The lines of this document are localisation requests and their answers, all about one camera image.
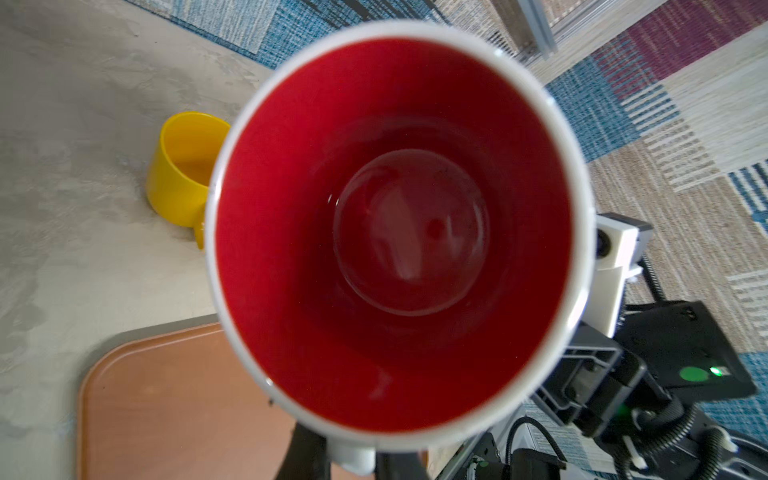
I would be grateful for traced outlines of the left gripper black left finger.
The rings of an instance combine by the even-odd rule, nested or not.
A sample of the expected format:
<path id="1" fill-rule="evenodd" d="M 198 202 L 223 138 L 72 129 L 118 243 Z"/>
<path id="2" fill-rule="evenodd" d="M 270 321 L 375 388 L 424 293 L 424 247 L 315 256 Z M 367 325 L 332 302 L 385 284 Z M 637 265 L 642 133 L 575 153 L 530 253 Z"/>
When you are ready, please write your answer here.
<path id="1" fill-rule="evenodd" d="M 289 478 L 328 480 L 327 440 L 297 423 L 289 445 Z"/>

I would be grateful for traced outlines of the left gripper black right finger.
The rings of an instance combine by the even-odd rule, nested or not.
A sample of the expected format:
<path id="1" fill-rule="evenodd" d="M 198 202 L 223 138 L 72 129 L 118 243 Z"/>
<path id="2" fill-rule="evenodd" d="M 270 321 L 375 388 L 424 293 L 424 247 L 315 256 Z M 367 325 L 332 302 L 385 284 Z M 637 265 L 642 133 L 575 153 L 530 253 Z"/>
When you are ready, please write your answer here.
<path id="1" fill-rule="evenodd" d="M 376 455 L 376 480 L 429 480 L 419 453 L 381 453 Z"/>

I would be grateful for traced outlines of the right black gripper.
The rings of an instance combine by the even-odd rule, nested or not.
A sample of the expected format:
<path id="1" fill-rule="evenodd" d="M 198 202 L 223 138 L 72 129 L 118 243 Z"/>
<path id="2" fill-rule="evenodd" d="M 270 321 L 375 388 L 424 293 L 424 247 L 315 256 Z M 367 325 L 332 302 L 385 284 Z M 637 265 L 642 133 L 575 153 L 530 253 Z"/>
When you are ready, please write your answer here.
<path id="1" fill-rule="evenodd" d="M 621 428 L 622 412 L 663 410 L 672 402 L 672 395 L 652 377 L 639 356 L 580 324 L 532 400 L 558 425 L 572 425 L 583 436 L 597 438 Z"/>

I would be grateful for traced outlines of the white mug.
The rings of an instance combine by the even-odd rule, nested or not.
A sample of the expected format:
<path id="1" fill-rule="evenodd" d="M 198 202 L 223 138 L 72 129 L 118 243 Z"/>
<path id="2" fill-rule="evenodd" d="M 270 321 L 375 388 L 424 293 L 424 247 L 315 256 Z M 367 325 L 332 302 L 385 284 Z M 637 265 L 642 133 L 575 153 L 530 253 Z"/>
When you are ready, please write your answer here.
<path id="1" fill-rule="evenodd" d="M 246 104 L 205 255 L 252 378 L 368 475 L 545 381 L 587 302 L 595 222 L 581 147 L 525 67 L 455 28 L 379 21 L 309 45 Z"/>

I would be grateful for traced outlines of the yellow mug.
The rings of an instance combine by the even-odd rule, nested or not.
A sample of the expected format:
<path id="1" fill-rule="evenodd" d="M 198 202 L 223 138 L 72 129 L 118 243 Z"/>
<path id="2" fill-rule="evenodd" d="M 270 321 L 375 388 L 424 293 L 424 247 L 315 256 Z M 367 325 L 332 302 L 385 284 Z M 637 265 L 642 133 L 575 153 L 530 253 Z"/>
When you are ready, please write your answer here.
<path id="1" fill-rule="evenodd" d="M 229 130 L 229 123 L 207 113 L 175 114 L 162 125 L 148 170 L 150 206 L 171 224 L 191 229 L 199 249 L 210 180 Z"/>

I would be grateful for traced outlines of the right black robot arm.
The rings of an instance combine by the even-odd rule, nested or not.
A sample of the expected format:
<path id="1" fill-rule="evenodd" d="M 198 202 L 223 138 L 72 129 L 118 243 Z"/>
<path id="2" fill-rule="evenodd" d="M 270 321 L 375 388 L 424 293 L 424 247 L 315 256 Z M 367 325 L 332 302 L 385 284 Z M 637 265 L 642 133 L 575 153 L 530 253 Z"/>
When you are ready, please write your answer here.
<path id="1" fill-rule="evenodd" d="M 766 477 L 766 443 L 703 410 L 756 392 L 743 362 L 702 303 L 667 298 L 647 260 L 640 270 L 651 301 L 622 304 L 613 337 L 580 326 L 533 394 L 541 417 L 515 414 L 502 437 L 463 445 L 443 478 L 578 477 L 555 427 L 594 441 L 620 479 Z"/>

